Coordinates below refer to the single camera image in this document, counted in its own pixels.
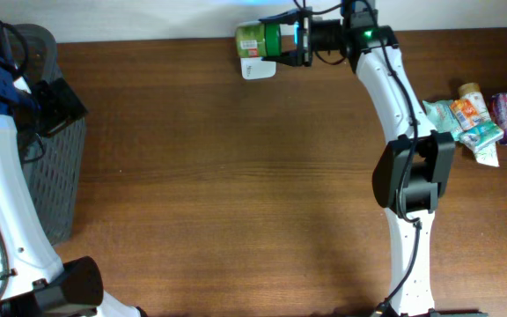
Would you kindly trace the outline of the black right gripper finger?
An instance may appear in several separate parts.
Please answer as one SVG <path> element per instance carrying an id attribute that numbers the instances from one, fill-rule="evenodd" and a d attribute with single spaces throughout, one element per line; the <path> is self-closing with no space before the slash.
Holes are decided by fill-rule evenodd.
<path id="1" fill-rule="evenodd" d="M 273 56 L 272 61 L 291 67 L 301 67 L 305 65 L 305 53 L 302 49 L 291 50 L 283 52 L 279 56 Z"/>
<path id="2" fill-rule="evenodd" d="M 274 16 L 265 18 L 259 18 L 261 23 L 265 24 L 278 24 L 278 25 L 294 25 L 299 23 L 300 25 L 309 26 L 312 23 L 312 17 L 309 15 L 307 10 L 303 9 L 292 9 Z"/>

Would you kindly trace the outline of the green cup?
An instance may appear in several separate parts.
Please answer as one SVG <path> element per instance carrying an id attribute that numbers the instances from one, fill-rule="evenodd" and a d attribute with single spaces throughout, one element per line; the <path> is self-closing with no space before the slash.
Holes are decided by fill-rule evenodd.
<path id="1" fill-rule="evenodd" d="M 235 41 L 240 58 L 274 57 L 282 53 L 281 27 L 259 21 L 239 25 Z"/>

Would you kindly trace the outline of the teal wet wipes pack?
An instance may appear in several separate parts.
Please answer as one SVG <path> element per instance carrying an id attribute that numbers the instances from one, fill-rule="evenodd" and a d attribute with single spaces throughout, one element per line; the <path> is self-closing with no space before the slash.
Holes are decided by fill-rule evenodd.
<path id="1" fill-rule="evenodd" d="M 454 141 L 458 142 L 463 133 L 458 120 L 450 109 L 453 100 L 439 100 L 428 102 L 424 100 L 423 106 L 427 118 L 435 125 L 439 133 L 449 132 Z"/>

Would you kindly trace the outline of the white pouch with cork cap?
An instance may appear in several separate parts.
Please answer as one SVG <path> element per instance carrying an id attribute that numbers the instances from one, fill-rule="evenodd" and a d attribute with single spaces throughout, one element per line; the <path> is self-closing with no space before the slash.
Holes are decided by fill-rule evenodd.
<path id="1" fill-rule="evenodd" d="M 492 121 L 488 108 L 481 94 L 480 86 L 476 83 L 468 83 L 458 88 L 461 99 L 469 100 L 478 114 L 482 118 L 482 122 Z M 491 144 L 484 149 L 474 153 L 474 157 L 479 164 L 486 166 L 499 167 L 499 161 L 496 152 L 496 143 Z"/>

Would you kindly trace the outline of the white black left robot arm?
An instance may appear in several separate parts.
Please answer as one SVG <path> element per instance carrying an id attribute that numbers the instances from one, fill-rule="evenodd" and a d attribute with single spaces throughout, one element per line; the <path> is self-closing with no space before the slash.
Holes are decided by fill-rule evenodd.
<path id="1" fill-rule="evenodd" d="M 142 317 L 142 308 L 106 292 L 91 257 L 63 262 L 43 231 L 19 149 L 87 110 L 61 78 L 30 83 L 29 62 L 14 59 L 13 41 L 28 46 L 17 26 L 0 20 L 0 316 Z"/>

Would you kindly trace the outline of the small green tissue pack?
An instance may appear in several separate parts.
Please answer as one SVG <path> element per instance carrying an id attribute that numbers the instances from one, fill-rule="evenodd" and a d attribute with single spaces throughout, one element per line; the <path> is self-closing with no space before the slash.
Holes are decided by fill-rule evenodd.
<path id="1" fill-rule="evenodd" d="M 482 122 L 459 136 L 459 141 L 473 153 L 503 138 L 503 130 L 492 121 Z"/>

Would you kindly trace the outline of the orange tissue pack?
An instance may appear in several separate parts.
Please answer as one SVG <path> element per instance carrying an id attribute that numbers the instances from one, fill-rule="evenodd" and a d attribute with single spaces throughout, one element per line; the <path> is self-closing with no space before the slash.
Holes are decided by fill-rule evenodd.
<path id="1" fill-rule="evenodd" d="M 482 118 L 469 100 L 454 100 L 450 109 L 463 130 L 470 130 L 482 123 Z"/>

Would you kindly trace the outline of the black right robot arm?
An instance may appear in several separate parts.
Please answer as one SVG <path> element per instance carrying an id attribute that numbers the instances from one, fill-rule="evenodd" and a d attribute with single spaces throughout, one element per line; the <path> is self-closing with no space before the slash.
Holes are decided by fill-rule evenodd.
<path id="1" fill-rule="evenodd" d="M 430 236 L 435 212 L 451 171 L 455 143 L 427 118 L 408 81 L 394 30 L 378 23 L 369 2 L 337 6 L 341 18 L 318 21 L 301 5 L 261 19 L 295 26 L 296 47 L 263 55 L 266 62 L 309 67 L 323 51 L 336 51 L 369 93 L 386 147 L 371 185 L 389 228 L 391 284 L 375 316 L 438 316 L 430 286 Z"/>

